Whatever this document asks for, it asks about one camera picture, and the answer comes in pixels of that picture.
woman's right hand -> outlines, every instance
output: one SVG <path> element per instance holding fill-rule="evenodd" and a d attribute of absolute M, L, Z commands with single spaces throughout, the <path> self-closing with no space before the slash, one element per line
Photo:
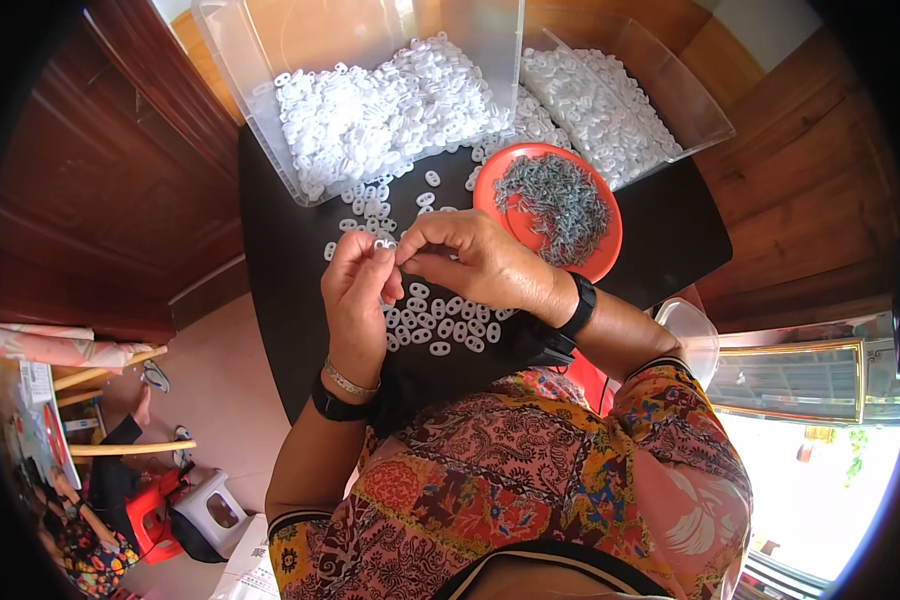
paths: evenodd
<path fill-rule="evenodd" d="M 420 252 L 445 246 L 459 260 Z M 482 210 L 430 212 L 416 218 L 396 248 L 396 264 L 490 308 L 519 308 L 559 328 L 577 307 L 577 287 L 512 238 Z"/>

silver bracelet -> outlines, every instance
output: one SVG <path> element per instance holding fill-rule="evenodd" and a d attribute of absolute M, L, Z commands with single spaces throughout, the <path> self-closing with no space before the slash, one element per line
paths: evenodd
<path fill-rule="evenodd" d="M 350 383 L 346 377 L 339 374 L 336 368 L 330 364 L 330 357 L 327 356 L 323 361 L 323 367 L 327 370 L 327 373 L 330 374 L 330 378 L 333 379 L 333 382 L 336 383 L 342 390 L 347 391 L 349 394 L 354 396 L 359 396 L 360 398 L 369 398 L 377 393 L 380 389 L 380 381 L 377 380 L 377 387 L 372 390 L 368 390 L 367 388 L 362 388 L 359 385 L 354 385 Z"/>

tiled floor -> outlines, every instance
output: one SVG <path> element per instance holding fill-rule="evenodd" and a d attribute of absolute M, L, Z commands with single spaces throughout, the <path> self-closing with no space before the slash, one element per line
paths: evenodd
<path fill-rule="evenodd" d="M 180 332 L 157 364 L 169 393 L 154 389 L 150 425 L 139 443 L 171 440 L 186 426 L 200 468 L 222 469 L 230 494 L 248 512 L 262 512 L 277 451 L 290 430 L 264 352 L 250 294 Z M 132 408 L 140 367 L 129 367 L 103 392 L 104 419 L 116 426 Z M 169 453 L 155 456 L 169 464 Z"/>

red plastic stool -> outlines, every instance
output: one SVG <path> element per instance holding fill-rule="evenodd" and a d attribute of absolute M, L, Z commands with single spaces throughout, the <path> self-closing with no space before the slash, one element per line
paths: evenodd
<path fill-rule="evenodd" d="M 183 552 L 170 531 L 168 519 L 156 513 L 156 509 L 166 505 L 166 497 L 177 487 L 179 477 L 180 469 L 172 468 L 158 479 L 150 480 L 137 495 L 126 498 L 126 514 L 140 546 L 140 560 L 148 565 L 156 565 Z"/>

woman's left hand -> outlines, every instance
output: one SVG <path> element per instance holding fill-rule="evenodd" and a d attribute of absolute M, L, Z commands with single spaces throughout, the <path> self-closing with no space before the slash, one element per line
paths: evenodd
<path fill-rule="evenodd" d="M 67 498 L 68 500 L 73 501 L 73 498 L 77 495 L 73 486 L 70 485 L 70 481 L 67 479 L 66 474 L 64 474 L 63 469 L 59 466 L 52 466 L 50 468 L 49 485 L 53 486 L 53 490 L 60 498 Z"/>
<path fill-rule="evenodd" d="M 374 242 L 376 238 L 364 231 L 343 234 L 320 280 L 330 329 L 330 363 L 348 381 L 367 389 L 377 386 L 387 355 L 387 326 L 379 299 L 392 305 L 403 298 L 393 251 L 374 248 Z"/>

